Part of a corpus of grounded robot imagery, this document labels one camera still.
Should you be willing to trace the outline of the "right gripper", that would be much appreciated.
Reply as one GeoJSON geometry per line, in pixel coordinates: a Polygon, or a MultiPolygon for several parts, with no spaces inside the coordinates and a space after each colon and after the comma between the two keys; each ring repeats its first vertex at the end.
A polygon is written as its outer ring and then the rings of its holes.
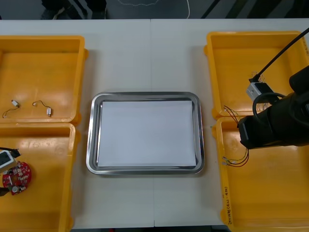
{"type": "Polygon", "coordinates": [[[238,123],[240,142],[247,149],[281,146],[278,132],[278,104],[253,116],[246,116],[238,123]]]}

